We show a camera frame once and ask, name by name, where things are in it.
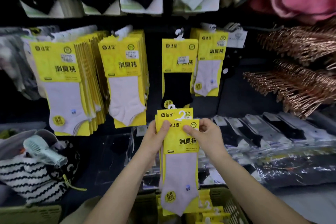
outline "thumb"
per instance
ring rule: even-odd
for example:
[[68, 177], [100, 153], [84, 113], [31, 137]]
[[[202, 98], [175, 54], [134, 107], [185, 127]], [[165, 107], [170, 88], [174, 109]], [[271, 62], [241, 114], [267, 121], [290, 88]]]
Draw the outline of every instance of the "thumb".
[[160, 131], [156, 134], [156, 140], [163, 142], [163, 139], [165, 139], [169, 128], [170, 128], [170, 122], [165, 120], [160, 128]]
[[189, 135], [191, 135], [196, 140], [199, 140], [199, 139], [202, 140], [202, 136], [203, 136], [202, 132], [199, 132], [198, 130], [192, 128], [191, 126], [184, 125], [183, 130], [184, 130], [184, 132], [188, 133]]

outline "hand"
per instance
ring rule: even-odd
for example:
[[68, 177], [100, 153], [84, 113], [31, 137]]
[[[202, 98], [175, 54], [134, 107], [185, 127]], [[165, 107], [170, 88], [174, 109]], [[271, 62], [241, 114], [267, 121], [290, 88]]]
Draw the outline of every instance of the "hand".
[[223, 143], [221, 129], [208, 118], [199, 121], [199, 131], [188, 125], [184, 125], [183, 130], [198, 141], [212, 162], [217, 158], [229, 156]]
[[146, 131], [145, 136], [142, 139], [139, 150], [136, 155], [141, 155], [141, 158], [148, 158], [150, 164], [153, 163], [156, 153], [160, 150], [163, 139], [165, 139], [170, 127], [169, 121], [165, 120], [160, 128], [160, 131], [156, 133], [156, 124], [153, 120]]

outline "left hand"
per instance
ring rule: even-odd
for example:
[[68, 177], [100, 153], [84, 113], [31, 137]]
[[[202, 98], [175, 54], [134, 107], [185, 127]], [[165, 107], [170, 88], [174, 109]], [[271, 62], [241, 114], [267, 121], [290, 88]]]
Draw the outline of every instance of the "left hand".
[[155, 159], [156, 153], [160, 150], [163, 140], [165, 139], [170, 127], [169, 121], [165, 120], [158, 133], [156, 133], [156, 124], [153, 120], [146, 131], [145, 136], [142, 139], [142, 143], [136, 155], [141, 155], [141, 158], [148, 158], [149, 164], [152, 164]]

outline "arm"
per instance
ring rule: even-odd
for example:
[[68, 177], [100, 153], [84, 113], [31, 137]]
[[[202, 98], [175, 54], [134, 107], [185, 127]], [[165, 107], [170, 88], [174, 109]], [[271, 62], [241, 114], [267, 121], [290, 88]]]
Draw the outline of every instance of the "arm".
[[309, 224], [305, 218], [259, 184], [231, 158], [225, 149], [220, 128], [211, 120], [202, 119], [199, 131], [190, 126], [184, 126], [183, 130], [196, 138], [253, 223]]
[[127, 222], [142, 178], [152, 166], [155, 155], [168, 130], [168, 121], [163, 123], [157, 134], [155, 121], [149, 124], [139, 150], [91, 211], [84, 224], [122, 224]]

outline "right hand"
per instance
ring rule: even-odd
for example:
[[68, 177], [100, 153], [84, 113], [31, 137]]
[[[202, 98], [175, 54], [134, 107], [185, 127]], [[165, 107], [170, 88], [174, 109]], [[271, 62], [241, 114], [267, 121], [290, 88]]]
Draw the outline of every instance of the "right hand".
[[188, 125], [183, 126], [183, 130], [198, 141], [212, 161], [229, 156], [224, 146], [221, 129], [208, 118], [199, 121], [199, 131]]

